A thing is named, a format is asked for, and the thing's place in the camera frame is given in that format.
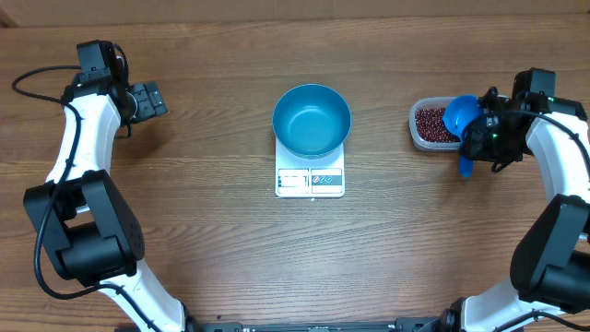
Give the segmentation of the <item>blue plastic measuring scoop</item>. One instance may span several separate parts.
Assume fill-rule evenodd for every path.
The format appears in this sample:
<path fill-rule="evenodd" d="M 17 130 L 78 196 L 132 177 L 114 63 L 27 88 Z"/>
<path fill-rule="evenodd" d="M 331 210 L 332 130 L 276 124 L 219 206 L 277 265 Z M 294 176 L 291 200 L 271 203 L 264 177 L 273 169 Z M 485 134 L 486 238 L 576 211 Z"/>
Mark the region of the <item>blue plastic measuring scoop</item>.
<path fill-rule="evenodd" d="M 484 110 L 478 106 L 478 97 L 475 95 L 462 95 L 454 98 L 446 107 L 442 121 L 445 128 L 453 136 L 457 136 L 460 142 L 459 148 L 459 172 L 465 178 L 471 176 L 474 161 L 466 158 L 462 152 L 466 129 L 472 124 L 480 124 L 478 118 L 484 114 Z"/>

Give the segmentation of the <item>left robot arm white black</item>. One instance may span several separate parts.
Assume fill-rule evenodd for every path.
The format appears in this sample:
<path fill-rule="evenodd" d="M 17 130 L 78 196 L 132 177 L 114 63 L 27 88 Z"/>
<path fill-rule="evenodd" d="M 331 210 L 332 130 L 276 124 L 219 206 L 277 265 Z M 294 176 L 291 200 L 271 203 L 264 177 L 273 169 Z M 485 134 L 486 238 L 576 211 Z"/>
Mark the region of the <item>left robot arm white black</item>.
<path fill-rule="evenodd" d="M 37 232 L 36 280 L 59 300 L 99 291 L 140 331 L 194 331 L 184 304 L 148 267 L 139 222 L 110 176 L 117 131 L 167 113 L 165 102 L 155 82 L 130 84 L 119 45 L 80 43 L 77 56 L 77 73 L 56 101 L 65 112 L 58 158 L 23 198 Z"/>

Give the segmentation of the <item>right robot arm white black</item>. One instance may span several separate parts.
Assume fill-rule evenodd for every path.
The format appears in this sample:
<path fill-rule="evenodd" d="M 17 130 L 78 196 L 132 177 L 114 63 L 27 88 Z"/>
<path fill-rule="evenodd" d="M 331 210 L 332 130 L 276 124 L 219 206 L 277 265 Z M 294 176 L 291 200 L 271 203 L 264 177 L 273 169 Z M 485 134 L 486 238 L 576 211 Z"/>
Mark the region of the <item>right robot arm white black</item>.
<path fill-rule="evenodd" d="M 531 155 L 548 205 L 516 246 L 509 277 L 458 299 L 425 330 L 521 331 L 541 318 L 584 330 L 564 315 L 589 308 L 589 255 L 576 248 L 589 236 L 588 117 L 579 101 L 556 96 L 555 80 L 532 67 L 515 76 L 509 97 L 490 88 L 446 107 L 443 122 L 460 140 L 463 175 L 476 160 L 498 173 Z"/>

